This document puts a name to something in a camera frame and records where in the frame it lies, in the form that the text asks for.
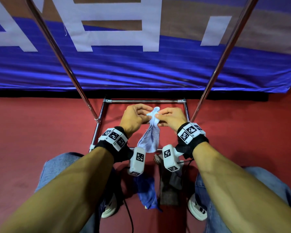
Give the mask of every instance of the hand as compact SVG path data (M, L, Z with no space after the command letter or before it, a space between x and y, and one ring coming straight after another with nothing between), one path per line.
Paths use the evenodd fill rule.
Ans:
M184 116L182 109L180 108L165 108L155 115L160 120L159 126L170 127L175 132L178 131L182 124L186 123L186 117Z
M151 116L147 116L153 110L151 106L144 104L129 105L124 111L120 126L124 129L128 138L136 132L141 124L146 124L151 120Z

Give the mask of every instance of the person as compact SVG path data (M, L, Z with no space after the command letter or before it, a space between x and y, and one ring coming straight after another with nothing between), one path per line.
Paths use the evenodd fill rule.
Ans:
M151 119L146 114L152 109L143 104L127 107L120 126L128 138ZM174 131L187 122L179 108L162 109L155 116L159 126ZM291 190L286 184L262 168L241 168L206 141L194 148L193 157L199 176L190 211L195 208L200 217L207 211L206 232L291 233ZM113 214L110 178L114 161L121 159L96 147L85 156L65 153L49 160L37 191L0 227L0 233L96 232L101 215Z

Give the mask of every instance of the sneaker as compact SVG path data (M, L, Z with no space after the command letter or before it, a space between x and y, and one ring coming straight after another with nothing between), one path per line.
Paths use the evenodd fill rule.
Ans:
M197 220L203 221L207 218L207 211L196 203L195 194L193 194L189 199L187 207Z
M115 194L113 193L112 199L110 200L109 204L107 205L105 211L102 213L101 217L102 218L107 218L109 216L112 216L117 208L118 204L116 201Z

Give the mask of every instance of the black baseboard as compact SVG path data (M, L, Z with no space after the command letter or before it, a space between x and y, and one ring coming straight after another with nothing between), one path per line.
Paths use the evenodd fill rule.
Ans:
M96 90L85 91L88 98L122 98L122 99L200 99L202 91L123 91ZM42 97L42 98L80 98L77 90L68 92L0 90L0 97ZM268 101L268 93L245 91L211 91L209 100L249 100Z

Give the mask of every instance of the metal rack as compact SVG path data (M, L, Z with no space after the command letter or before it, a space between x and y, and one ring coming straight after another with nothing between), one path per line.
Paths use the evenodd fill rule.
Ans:
M73 82L75 88L78 90L78 93L80 94L81 98L83 99L83 101L86 103L86 105L88 106L88 108L90 109L91 113L94 116L94 119L97 122L96 125L96 129L94 132L94 136L93 136L93 140L92 140L92 144L90 147L90 151L96 141L97 135L99 134L99 128L101 125L101 119L102 116L106 110L106 104L108 103L179 103L179 104L183 104L184 105L184 110L186 113L186 117L187 120L190 121L189 119L189 111L187 109L187 103L186 100L110 100L110 99L104 99L102 106L101 106L101 111L99 114L99 117L97 116L95 110L93 109L93 106L91 105L91 103L89 102L88 98L86 97L81 85L79 84L78 80L76 79L73 71L71 70L70 65L68 64L66 58L64 57L62 51L60 50L58 44L56 43L54 37L52 36L50 30L48 29L46 23L44 22L39 10L37 9L37 7L35 6L34 2L32 0L25 0L29 11L31 12L31 14L34 17L35 22L37 23L38 27L40 28L41 32L43 33L44 37L46 38L46 40L48 41L50 47L52 48L52 50L54 51L55 55L57 56L58 60L60 61L61 65L63 66L63 68L65 69L65 71L67 72L68 76L70 77L71 81ZM191 121L194 122L199 109L201 108L202 103L204 102L204 100L207 98L211 88L213 87L215 81L217 80L229 54L231 53L233 47L235 46L244 26L246 25L254 7L256 6L258 0L247 0L247 3L245 4L239 18L238 21L233 29L233 32L225 46L225 50L223 51L219 62L215 68L215 70L213 71L211 78L202 94L202 97L200 98L198 105L193 113L192 119Z

